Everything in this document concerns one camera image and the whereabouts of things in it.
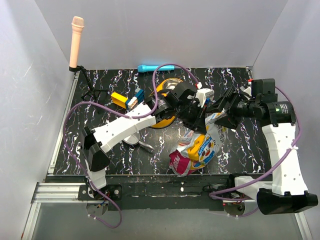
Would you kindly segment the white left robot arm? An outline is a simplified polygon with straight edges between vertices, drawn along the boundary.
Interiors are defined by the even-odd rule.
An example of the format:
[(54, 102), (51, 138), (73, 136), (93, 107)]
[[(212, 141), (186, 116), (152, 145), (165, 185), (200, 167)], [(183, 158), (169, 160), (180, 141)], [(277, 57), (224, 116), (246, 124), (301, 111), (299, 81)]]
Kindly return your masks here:
[(197, 91), (167, 89), (164, 93), (155, 92), (116, 120), (94, 129), (85, 127), (82, 131), (81, 147), (87, 166), (89, 194), (95, 200), (106, 196), (105, 168), (111, 162), (107, 153), (119, 142), (139, 131), (162, 120), (177, 117), (186, 128), (205, 134), (206, 100), (211, 93), (208, 88)]

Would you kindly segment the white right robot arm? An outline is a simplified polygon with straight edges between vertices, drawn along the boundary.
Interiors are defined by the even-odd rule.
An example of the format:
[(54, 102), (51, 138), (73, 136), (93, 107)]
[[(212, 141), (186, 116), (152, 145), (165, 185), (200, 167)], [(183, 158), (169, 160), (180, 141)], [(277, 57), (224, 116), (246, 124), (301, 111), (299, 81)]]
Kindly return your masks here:
[(230, 177), (226, 189), (213, 191), (209, 197), (223, 200), (241, 195), (257, 203), (264, 215), (300, 213), (319, 204), (304, 182), (297, 153), (301, 128), (289, 99), (279, 101), (277, 87), (251, 90), (249, 99), (229, 89), (212, 107), (214, 112), (226, 110), (223, 126), (234, 127), (239, 118), (254, 118), (262, 127), (270, 156), (269, 171), (254, 179), (248, 175)]

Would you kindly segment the pink white pet food bag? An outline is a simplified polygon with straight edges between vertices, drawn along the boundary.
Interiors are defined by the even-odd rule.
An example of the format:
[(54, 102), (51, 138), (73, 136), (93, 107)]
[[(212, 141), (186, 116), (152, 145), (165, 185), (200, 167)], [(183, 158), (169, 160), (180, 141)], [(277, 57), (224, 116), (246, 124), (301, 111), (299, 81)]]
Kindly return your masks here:
[(176, 175), (183, 177), (204, 168), (220, 151), (226, 141), (228, 129), (217, 125), (216, 121), (225, 115), (224, 112), (219, 112), (206, 117), (206, 134), (188, 130), (179, 139), (169, 154), (169, 168)]

